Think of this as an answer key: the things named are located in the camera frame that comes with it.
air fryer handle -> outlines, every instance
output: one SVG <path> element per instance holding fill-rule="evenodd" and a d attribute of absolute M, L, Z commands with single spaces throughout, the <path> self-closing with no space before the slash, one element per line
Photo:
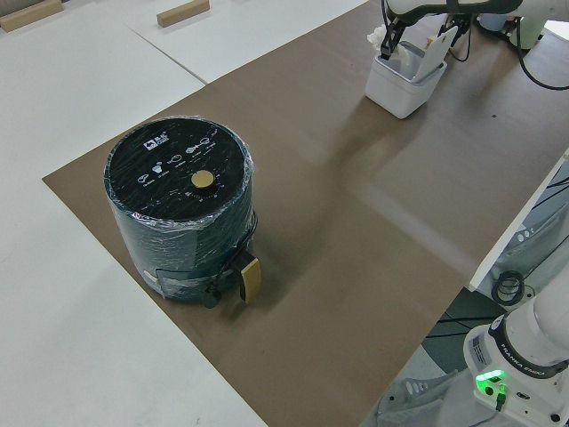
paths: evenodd
<path fill-rule="evenodd" d="M 259 260 L 246 249 L 242 249 L 231 262 L 231 269 L 241 275 L 241 299 L 247 304 L 250 303 L 260 292 Z"/>

gold knob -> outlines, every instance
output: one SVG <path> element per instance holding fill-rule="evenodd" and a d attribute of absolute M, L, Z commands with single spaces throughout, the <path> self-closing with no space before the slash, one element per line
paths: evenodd
<path fill-rule="evenodd" d="M 210 171 L 197 171 L 192 175 L 192 184 L 197 189 L 207 189 L 214 181 L 215 177 Z"/>

black top panel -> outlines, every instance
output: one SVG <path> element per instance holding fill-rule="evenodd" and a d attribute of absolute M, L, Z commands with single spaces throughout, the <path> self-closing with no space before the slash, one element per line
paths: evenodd
<path fill-rule="evenodd" d="M 243 187 L 244 144 L 224 127 L 195 117 L 143 125 L 117 143 L 106 179 L 115 201 L 160 220 L 194 221 L 215 213 Z M 207 188 L 192 183 L 212 173 Z"/>

brown mat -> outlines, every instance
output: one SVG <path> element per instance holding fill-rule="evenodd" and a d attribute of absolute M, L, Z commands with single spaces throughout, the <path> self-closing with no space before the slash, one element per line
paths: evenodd
<path fill-rule="evenodd" d="M 569 97 L 477 28 L 469 62 L 408 119 L 367 100 L 379 17 L 364 4 L 156 115 L 250 145 L 260 299 L 150 295 L 271 427 L 360 423 L 567 146 Z M 548 36 L 535 72 L 569 78 L 566 53 Z M 102 185 L 117 138 L 44 180 L 142 284 Z"/>

plastic wrap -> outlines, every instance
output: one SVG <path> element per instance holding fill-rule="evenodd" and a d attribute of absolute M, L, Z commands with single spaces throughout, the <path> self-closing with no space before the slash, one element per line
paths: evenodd
<path fill-rule="evenodd" d="M 198 188 L 199 171 L 214 181 Z M 163 297 L 200 301 L 216 281 L 235 283 L 227 260 L 251 237 L 252 159 L 228 128 L 201 117 L 166 117 L 113 148 L 104 184 L 137 271 Z"/>

